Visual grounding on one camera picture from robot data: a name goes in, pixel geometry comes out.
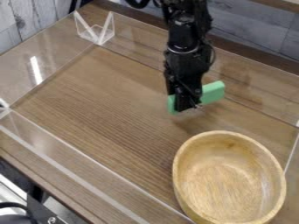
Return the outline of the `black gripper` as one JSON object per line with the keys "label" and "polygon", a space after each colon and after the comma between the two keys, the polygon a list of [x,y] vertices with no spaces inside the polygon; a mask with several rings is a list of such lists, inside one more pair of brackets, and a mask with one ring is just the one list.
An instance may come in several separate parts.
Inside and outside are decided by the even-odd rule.
{"label": "black gripper", "polygon": [[201,103],[202,76],[211,67],[211,45],[202,45],[194,52],[164,51],[164,78],[167,87],[167,108],[183,112]]}

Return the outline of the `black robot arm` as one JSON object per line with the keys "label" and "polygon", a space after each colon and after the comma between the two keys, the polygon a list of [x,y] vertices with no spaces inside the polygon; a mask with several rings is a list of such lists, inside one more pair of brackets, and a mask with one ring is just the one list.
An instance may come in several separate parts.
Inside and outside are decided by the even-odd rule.
{"label": "black robot arm", "polygon": [[211,14],[207,0],[126,0],[142,10],[150,2],[163,11],[168,27],[164,50],[164,79],[172,97],[172,109],[183,112],[202,103],[202,77],[213,64],[213,46],[207,40]]}

